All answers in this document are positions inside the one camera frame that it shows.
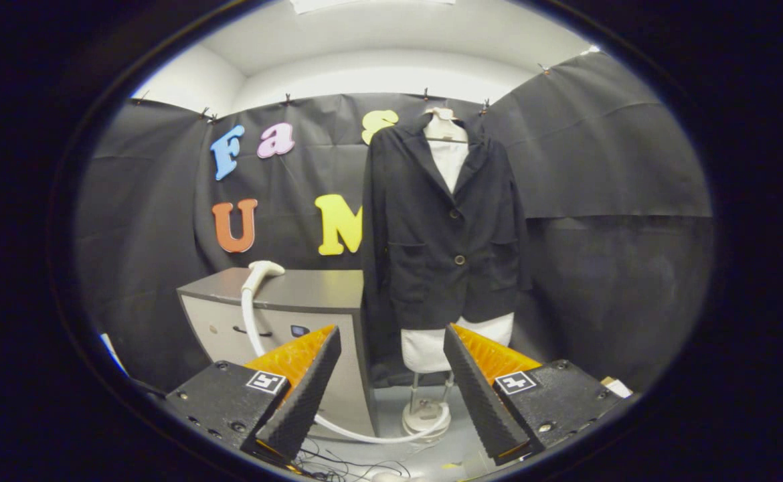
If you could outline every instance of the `white hose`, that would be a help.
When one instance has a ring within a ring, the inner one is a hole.
[[[367,436],[367,435],[361,435],[352,431],[349,431],[345,428],[339,427],[336,424],[331,423],[329,420],[319,416],[315,415],[315,422],[318,424],[323,425],[324,427],[327,427],[327,429],[332,430],[336,433],[339,433],[343,436],[352,438],[354,440],[358,440],[359,442],[367,442],[367,443],[404,443],[404,442],[412,442],[413,440],[417,440],[419,438],[422,438],[423,436],[428,436],[430,433],[438,428],[440,428],[441,424],[444,424],[444,421],[448,418],[450,415],[450,411],[448,410],[448,404],[445,402],[441,402],[440,405],[442,406],[442,414],[440,415],[440,418],[437,418],[437,421],[430,425],[430,428],[425,429],[423,431],[420,431],[419,433],[412,434],[410,436],[399,436],[398,438],[380,438],[378,436]]]
[[[254,322],[254,292],[257,291],[258,287],[260,286],[260,281],[263,280],[263,278],[267,274],[272,274],[273,276],[284,274],[284,268],[282,268],[281,266],[277,265],[274,262],[269,262],[269,260],[259,260],[259,262],[253,262],[248,266],[252,269],[252,272],[250,273],[250,275],[248,275],[248,278],[246,278],[246,282],[242,285],[242,296],[240,299],[240,305],[242,308],[242,320],[244,320],[244,323],[246,324],[246,333],[248,334],[248,339],[252,343],[252,347],[254,348],[255,355],[260,357],[261,355],[266,353],[266,350],[264,350],[262,345],[260,345],[260,335],[258,333],[258,326]],[[444,424],[444,421],[446,421],[446,419],[450,416],[450,411],[448,410],[447,403],[443,402],[440,405],[442,408],[442,414],[440,415],[440,418],[438,418],[437,421],[434,422],[433,425],[431,425],[430,428],[420,431],[419,433],[412,434],[410,436],[399,436],[397,438],[380,438],[378,436],[361,435],[359,433],[349,431],[343,427],[339,427],[336,424],[331,423],[329,420],[319,416],[318,414],[315,415],[315,422],[317,422],[318,424],[324,426],[329,430],[336,432],[337,434],[346,436],[348,438],[352,438],[354,440],[358,440],[359,442],[365,442],[365,443],[412,442],[413,440],[417,440],[419,438],[428,436],[432,431],[440,428],[440,426]]]

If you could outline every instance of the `clip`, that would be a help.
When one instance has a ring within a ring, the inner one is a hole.
[[[135,104],[137,106],[138,106],[138,104],[141,104],[141,101],[143,101],[145,99],[145,97],[147,95],[147,92],[150,92],[150,91],[151,91],[151,89],[147,89],[147,91],[145,91],[145,93],[141,96],[141,98],[139,98],[137,101],[135,101]]]

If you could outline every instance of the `mannequin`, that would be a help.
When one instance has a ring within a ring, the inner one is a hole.
[[[444,328],[458,323],[510,342],[517,293],[530,289],[522,204],[505,147],[443,108],[377,131],[364,186],[368,317],[388,313],[400,327],[404,364],[415,373],[404,429],[420,432],[434,426],[453,386],[450,373],[441,402],[416,399],[420,374],[450,372]]]

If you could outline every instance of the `jacket lapel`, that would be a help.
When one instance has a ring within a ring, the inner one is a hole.
[[[407,148],[410,150],[411,155],[416,159],[419,165],[422,166],[424,171],[430,177],[432,183],[436,184],[436,187],[446,194],[449,201],[454,202],[454,198],[460,189],[474,177],[475,173],[483,167],[487,161],[487,149],[483,134],[480,131],[474,129],[468,123],[462,123],[462,127],[466,129],[468,135],[468,155],[466,161],[462,164],[460,170],[460,176],[456,180],[456,186],[454,187],[454,193],[450,192],[446,182],[440,174],[440,170],[436,167],[434,156],[430,152],[430,145],[424,135],[424,128],[428,126],[432,114],[424,114],[419,116],[415,122],[411,123],[405,129],[410,134],[406,139]]]
[[[453,202],[454,198],[452,194],[450,194],[450,190],[448,190],[448,186],[446,182],[444,182],[440,170],[436,167],[434,156],[430,152],[430,145],[424,135],[413,135],[413,137],[410,137],[407,141],[407,147],[409,147],[410,153],[412,153],[412,156],[418,161],[418,164],[421,165],[428,174],[432,183],[436,184],[436,187],[441,189],[442,192],[444,192],[444,195]]]
[[[456,178],[456,186],[454,186],[454,197],[464,188],[466,183],[478,173],[481,167],[487,162],[487,148],[483,143],[468,143],[468,157],[466,161],[462,163],[462,169],[460,169],[460,176]]]

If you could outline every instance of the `letter f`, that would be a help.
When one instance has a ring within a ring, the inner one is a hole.
[[[217,181],[221,181],[236,168],[236,161],[232,159],[240,153],[240,141],[236,138],[241,137],[245,132],[246,129],[242,125],[238,125],[210,146],[210,150],[216,158]]]

